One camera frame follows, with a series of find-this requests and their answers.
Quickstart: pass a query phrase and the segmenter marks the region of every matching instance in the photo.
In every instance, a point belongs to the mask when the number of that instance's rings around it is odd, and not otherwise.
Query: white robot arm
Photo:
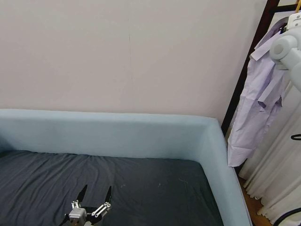
[[[269,54],[276,64],[289,70],[293,85],[301,92],[301,27],[283,33],[273,42]]]

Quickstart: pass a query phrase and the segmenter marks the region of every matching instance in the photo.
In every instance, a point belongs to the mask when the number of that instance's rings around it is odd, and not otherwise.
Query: bed frame
[[[224,226],[250,226],[216,119],[159,114],[0,110],[0,151],[29,150],[199,162]]]

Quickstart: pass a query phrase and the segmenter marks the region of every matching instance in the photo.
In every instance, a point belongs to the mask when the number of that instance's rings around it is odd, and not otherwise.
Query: lavender shirt
[[[286,22],[287,18],[279,20],[250,56],[245,87],[228,139],[229,166],[239,166],[252,156],[281,108],[287,71],[275,68],[269,49],[280,35],[279,28]]]

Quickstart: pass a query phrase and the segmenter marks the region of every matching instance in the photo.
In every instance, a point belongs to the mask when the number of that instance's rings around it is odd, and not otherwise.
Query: mattress
[[[88,185],[83,206],[98,207],[112,186],[102,226],[222,226],[201,165],[67,153],[0,153],[0,225],[57,226]]]

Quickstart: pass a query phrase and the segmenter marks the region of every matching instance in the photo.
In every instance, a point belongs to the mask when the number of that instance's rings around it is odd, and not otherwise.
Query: white wall
[[[0,0],[0,108],[222,122],[266,0]]]

